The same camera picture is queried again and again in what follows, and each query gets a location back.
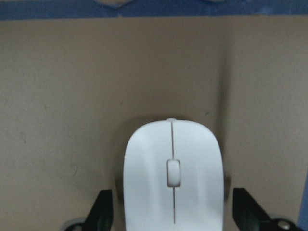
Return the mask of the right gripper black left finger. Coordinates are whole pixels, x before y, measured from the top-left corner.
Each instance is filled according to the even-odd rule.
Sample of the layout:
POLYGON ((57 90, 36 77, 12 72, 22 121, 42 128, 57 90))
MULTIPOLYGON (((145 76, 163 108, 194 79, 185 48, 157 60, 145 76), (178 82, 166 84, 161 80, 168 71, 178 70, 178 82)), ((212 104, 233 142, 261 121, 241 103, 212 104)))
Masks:
POLYGON ((112 190, 101 190, 85 222, 85 231, 110 231, 113 225, 112 190))

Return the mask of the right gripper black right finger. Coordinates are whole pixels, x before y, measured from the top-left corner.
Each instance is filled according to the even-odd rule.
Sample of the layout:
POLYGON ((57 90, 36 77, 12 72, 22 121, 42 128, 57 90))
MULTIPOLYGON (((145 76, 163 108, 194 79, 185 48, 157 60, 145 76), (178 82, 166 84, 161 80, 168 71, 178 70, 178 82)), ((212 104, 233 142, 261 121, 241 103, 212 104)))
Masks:
POLYGON ((267 231, 271 221, 245 188, 233 189, 232 217, 240 231, 267 231))

